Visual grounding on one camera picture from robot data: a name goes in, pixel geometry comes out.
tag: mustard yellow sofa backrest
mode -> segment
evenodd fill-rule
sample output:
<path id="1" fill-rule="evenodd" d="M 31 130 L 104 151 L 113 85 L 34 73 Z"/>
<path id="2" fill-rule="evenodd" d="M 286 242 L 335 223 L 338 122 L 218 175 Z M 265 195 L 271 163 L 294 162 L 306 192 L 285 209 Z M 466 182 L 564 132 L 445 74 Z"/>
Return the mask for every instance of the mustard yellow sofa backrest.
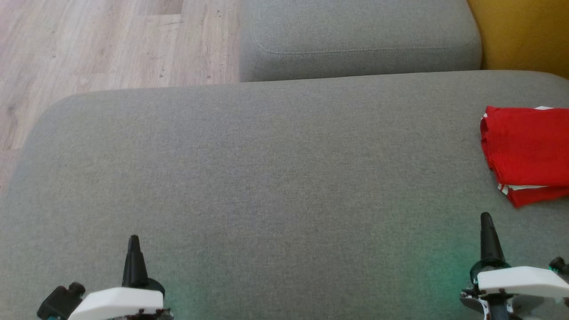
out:
<path id="1" fill-rule="evenodd" d="M 569 0 L 468 0 L 483 69 L 521 69 L 569 79 Z"/>

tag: floor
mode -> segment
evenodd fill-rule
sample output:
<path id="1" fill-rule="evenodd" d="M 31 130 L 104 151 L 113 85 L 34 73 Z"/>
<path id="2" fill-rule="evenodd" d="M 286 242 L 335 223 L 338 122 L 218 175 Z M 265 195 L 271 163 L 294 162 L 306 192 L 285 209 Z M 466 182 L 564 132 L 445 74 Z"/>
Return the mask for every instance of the floor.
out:
<path id="1" fill-rule="evenodd" d="M 75 93 L 237 82 L 240 0 L 0 0 L 0 194 Z"/>

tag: gray sofa seat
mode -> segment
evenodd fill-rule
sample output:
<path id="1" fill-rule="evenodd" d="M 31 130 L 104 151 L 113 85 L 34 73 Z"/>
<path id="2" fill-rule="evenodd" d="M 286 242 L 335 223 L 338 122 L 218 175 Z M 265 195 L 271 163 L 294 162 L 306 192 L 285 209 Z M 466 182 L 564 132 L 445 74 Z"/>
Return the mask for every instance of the gray sofa seat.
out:
<path id="1" fill-rule="evenodd" d="M 244 0 L 241 81 L 479 69 L 466 0 Z"/>
<path id="2" fill-rule="evenodd" d="M 512 265 L 568 256 L 569 201 L 515 210 L 480 148 L 486 105 L 569 107 L 569 81 L 470 71 L 72 96 L 0 207 L 0 310 L 118 286 L 141 237 L 176 319 L 465 319 L 493 214 Z M 564 306 L 540 309 L 566 319 Z"/>

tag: folded red cloth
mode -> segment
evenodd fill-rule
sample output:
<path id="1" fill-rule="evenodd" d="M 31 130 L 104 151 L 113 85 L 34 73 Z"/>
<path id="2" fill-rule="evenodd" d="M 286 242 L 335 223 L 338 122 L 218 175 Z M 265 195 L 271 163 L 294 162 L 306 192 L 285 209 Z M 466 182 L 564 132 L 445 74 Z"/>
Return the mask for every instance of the folded red cloth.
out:
<path id="1" fill-rule="evenodd" d="M 569 109 L 488 106 L 480 132 L 488 166 L 516 207 L 569 195 Z"/>

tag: gray ottoman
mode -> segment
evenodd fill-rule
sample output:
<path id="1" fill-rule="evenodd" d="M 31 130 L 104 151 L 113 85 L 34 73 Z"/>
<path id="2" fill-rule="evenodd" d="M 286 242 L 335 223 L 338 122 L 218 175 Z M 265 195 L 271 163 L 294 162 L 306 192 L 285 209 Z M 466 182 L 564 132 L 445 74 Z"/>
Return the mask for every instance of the gray ottoman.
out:
<path id="1" fill-rule="evenodd" d="M 241 81 L 479 69 L 466 0 L 244 0 Z"/>
<path id="2" fill-rule="evenodd" d="M 480 320 L 459 293 L 481 212 L 511 264 L 569 257 L 569 201 L 515 210 L 496 189 L 487 104 L 566 108 L 569 81 L 470 71 L 65 99 L 0 206 L 2 319 L 33 319 L 57 285 L 120 285 L 138 234 L 176 319 Z"/>

